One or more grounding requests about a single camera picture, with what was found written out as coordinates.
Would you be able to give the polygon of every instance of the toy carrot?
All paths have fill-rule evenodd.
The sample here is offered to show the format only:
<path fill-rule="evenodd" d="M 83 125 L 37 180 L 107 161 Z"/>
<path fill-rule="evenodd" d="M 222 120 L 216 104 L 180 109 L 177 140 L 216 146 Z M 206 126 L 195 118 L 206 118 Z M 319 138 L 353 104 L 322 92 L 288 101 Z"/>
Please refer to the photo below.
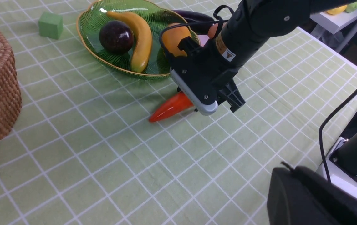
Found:
<path fill-rule="evenodd" d="M 175 114 L 193 106 L 188 97 L 180 91 L 161 105 L 149 118 L 151 123 L 174 116 Z"/>

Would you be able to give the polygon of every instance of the green plate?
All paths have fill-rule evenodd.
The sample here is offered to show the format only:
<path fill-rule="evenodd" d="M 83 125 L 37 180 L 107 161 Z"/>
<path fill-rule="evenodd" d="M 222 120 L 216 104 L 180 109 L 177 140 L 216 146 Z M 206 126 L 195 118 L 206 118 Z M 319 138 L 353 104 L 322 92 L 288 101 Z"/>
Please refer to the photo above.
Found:
<path fill-rule="evenodd" d="M 110 20 L 107 11 L 131 11 L 144 18 L 152 31 L 152 51 L 147 68 L 142 73 L 130 71 L 130 59 L 135 48 L 124 55 L 111 54 L 99 41 L 101 27 Z M 87 11 L 77 18 L 77 31 L 86 49 L 102 64 L 120 70 L 136 78 L 152 80 L 170 75 L 170 65 L 164 57 L 159 43 L 159 34 L 171 23 L 187 23 L 177 13 L 162 9 L 146 0 L 100 0 L 93 3 Z M 190 29 L 192 38 L 199 42 L 197 35 Z"/>

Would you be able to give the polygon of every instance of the black robotic arm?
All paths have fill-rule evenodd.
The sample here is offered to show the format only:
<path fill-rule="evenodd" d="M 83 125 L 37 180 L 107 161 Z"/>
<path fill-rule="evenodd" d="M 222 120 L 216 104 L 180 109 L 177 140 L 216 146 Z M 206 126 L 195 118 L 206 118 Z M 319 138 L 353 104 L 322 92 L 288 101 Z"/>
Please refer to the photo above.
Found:
<path fill-rule="evenodd" d="M 170 62 L 171 77 L 203 115 L 211 115 L 218 105 L 227 101 L 235 112 L 245 104 L 233 81 L 242 66 L 271 37 L 286 35 L 308 21 L 311 14 L 357 2 L 357 0 L 242 0 L 236 11 L 231 10 L 229 20 L 219 18 L 219 28 L 214 38 L 204 47 L 190 37 L 181 41 L 178 48 L 186 57 L 174 57 L 160 43 Z"/>

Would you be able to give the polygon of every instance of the white shelf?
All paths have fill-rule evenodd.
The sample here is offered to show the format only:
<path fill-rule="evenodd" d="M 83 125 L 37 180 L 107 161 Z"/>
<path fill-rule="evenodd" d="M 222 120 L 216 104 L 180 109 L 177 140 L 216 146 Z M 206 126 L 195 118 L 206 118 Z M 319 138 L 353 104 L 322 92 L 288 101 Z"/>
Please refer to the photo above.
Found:
<path fill-rule="evenodd" d="M 335 34 L 357 20 L 357 10 L 352 13 L 343 12 L 335 16 L 322 12 L 311 15 L 310 18 L 330 33 Z"/>

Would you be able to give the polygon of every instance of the green cube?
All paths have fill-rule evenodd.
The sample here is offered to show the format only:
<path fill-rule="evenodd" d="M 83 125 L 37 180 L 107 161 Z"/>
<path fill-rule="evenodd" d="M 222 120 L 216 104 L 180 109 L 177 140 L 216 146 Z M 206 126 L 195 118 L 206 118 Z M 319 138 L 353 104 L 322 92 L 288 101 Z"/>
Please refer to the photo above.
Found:
<path fill-rule="evenodd" d="M 39 35 L 59 39 L 63 32 L 63 17 L 50 12 L 43 12 L 38 21 Z"/>

